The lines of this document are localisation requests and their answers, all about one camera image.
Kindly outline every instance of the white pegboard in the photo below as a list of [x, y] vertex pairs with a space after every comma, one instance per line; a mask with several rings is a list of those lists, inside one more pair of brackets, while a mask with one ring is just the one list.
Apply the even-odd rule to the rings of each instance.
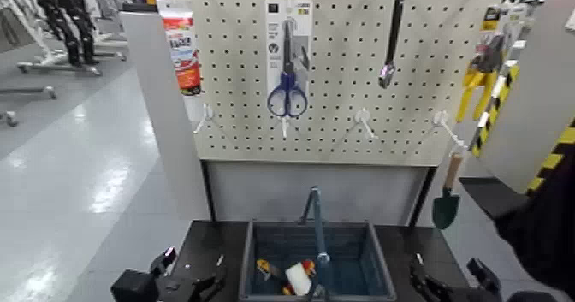
[[[377, 74], [394, 0], [313, 0], [310, 107], [286, 139], [266, 106], [265, 0], [191, 1], [215, 114], [196, 136], [201, 158], [432, 166], [449, 137], [431, 118], [456, 110], [483, 13], [499, 0], [406, 0], [386, 90]], [[379, 140], [353, 120], [364, 107]]]

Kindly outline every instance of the scissors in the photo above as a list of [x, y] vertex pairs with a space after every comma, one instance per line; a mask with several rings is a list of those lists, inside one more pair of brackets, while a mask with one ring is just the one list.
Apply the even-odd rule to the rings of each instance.
[[299, 87], [292, 62], [292, 35], [289, 22], [283, 23], [283, 68], [280, 85], [268, 96], [268, 109], [277, 116], [298, 117], [307, 109], [307, 97]]

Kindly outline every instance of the black and yellow striped edge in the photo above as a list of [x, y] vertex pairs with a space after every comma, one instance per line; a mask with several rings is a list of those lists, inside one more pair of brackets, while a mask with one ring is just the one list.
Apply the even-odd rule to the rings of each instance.
[[529, 184], [527, 195], [536, 191], [545, 182], [545, 179], [548, 178], [555, 167], [559, 165], [566, 152], [569, 151], [569, 148], [573, 146], [575, 146], [575, 118], [572, 119], [569, 127], [567, 127], [557, 139], [553, 151], [551, 151], [547, 158], [545, 158], [545, 161], [543, 161], [539, 173], [537, 173], [537, 176], [535, 176]]
[[487, 142], [487, 138], [489, 137], [489, 131], [495, 125], [497, 116], [501, 111], [501, 106], [503, 106], [503, 104], [507, 100], [507, 96], [509, 95], [513, 82], [517, 78], [518, 74], [519, 74], [518, 65], [513, 65], [509, 68], [507, 79], [505, 81], [505, 84], [501, 88], [499, 95], [492, 100], [491, 106], [487, 108], [486, 112], [489, 114], [487, 121], [485, 122], [485, 125], [483, 127], [479, 128], [479, 132], [477, 134], [477, 137], [475, 138], [475, 142], [473, 142], [473, 144], [471, 145], [471, 152], [475, 157], [479, 157], [479, 155], [481, 154], [482, 147], [483, 145], [485, 145], [485, 142]]

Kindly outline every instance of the wooden handle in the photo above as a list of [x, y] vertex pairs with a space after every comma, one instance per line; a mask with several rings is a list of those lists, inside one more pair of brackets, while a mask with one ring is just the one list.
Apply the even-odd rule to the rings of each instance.
[[460, 153], [454, 152], [451, 154], [451, 162], [449, 163], [448, 176], [445, 177], [445, 184], [443, 184], [444, 187], [453, 188], [453, 181], [455, 180], [455, 175], [462, 160], [463, 156], [461, 156]]

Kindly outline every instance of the caster wheel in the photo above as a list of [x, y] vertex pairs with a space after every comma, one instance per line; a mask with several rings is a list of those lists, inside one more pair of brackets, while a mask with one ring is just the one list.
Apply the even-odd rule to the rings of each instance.
[[96, 76], [102, 76], [102, 72], [100, 72], [100, 70], [97, 68], [91, 67], [90, 72], [92, 72], [92, 74], [94, 74]]
[[54, 88], [51, 86], [47, 86], [46, 87], [46, 91], [48, 92], [48, 95], [50, 96], [50, 98], [52, 100], [56, 100], [58, 98], [58, 96], [56, 95], [56, 92], [54, 91]]
[[126, 55], [124, 55], [122, 52], [116, 52], [116, 56], [120, 59], [120, 61], [125, 62], [127, 60]]
[[18, 125], [18, 121], [13, 115], [6, 115], [6, 124], [10, 127], [16, 127]]

